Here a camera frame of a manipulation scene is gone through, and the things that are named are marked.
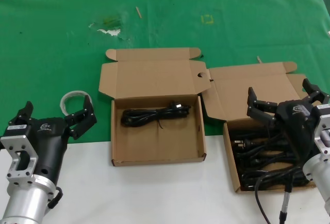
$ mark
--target silver metal robot arm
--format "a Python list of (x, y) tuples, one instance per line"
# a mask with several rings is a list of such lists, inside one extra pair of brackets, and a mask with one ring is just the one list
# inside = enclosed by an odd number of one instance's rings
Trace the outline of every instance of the silver metal robot arm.
[(313, 181), (325, 201), (330, 215), (330, 104), (316, 107), (319, 120), (314, 132), (314, 142), (320, 154), (310, 158), (303, 166), (306, 178)]

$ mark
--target wooden stick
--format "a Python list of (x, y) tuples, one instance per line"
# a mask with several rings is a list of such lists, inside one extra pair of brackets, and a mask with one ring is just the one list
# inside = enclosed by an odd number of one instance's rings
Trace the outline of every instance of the wooden stick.
[(262, 63), (262, 60), (260, 59), (259, 56), (257, 56), (257, 59), (258, 59), (258, 62), (259, 62), (259, 63)]
[(142, 19), (142, 15), (141, 15), (141, 13), (140, 13), (140, 10), (139, 10), (139, 8), (138, 8), (138, 7), (136, 7), (136, 11), (138, 12), (138, 14), (139, 14), (139, 17)]

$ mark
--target metal bracket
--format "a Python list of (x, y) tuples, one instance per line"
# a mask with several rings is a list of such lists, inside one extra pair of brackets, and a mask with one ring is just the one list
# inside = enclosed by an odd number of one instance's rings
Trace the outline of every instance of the metal bracket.
[[(8, 181), (10, 183), (20, 184), (22, 180), (26, 181), (26, 178), (32, 177), (37, 164), (38, 155), (28, 138), (25, 135), (3, 136), (0, 141), (12, 157), (12, 162), (7, 174)], [(17, 171), (16, 169), (21, 160), (19, 153), (23, 152), (29, 155), (30, 161), (25, 170)]]
[(323, 155), (330, 154), (330, 137), (329, 129), (330, 115), (320, 117), (319, 123), (314, 132), (314, 142)]

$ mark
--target power cord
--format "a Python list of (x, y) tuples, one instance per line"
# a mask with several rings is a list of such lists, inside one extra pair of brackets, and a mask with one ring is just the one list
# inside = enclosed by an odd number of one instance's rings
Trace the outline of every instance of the power cord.
[(156, 120), (162, 128), (160, 119), (187, 117), (190, 108), (191, 106), (172, 102), (169, 107), (162, 109), (128, 109), (123, 112), (121, 123), (128, 127), (140, 127)]

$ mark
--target cable bundle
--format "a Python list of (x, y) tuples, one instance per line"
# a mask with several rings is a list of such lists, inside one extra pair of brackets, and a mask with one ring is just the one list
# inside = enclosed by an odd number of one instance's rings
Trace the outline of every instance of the cable bundle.
[[(269, 138), (264, 141), (254, 141), (254, 139)], [(287, 140), (278, 130), (260, 129), (255, 131), (235, 131), (234, 138), (241, 138), (241, 141), (233, 142), (233, 151), (237, 171), (239, 173), (241, 188), (244, 191), (254, 191), (258, 179), (271, 171), (264, 170), (267, 165), (283, 162), (296, 165), (297, 158), (293, 154)], [(267, 190), (274, 185), (285, 185), (288, 177), (291, 177), (290, 167), (284, 168), (280, 173), (272, 174), (259, 184), (260, 190)], [(293, 186), (304, 186), (308, 184), (302, 169), (299, 167), (294, 171)]]
[(128, 109), (123, 112), (121, 123), (128, 127), (140, 127), (160, 119), (175, 119), (187, 117), (191, 106), (172, 102), (169, 107), (162, 109)]

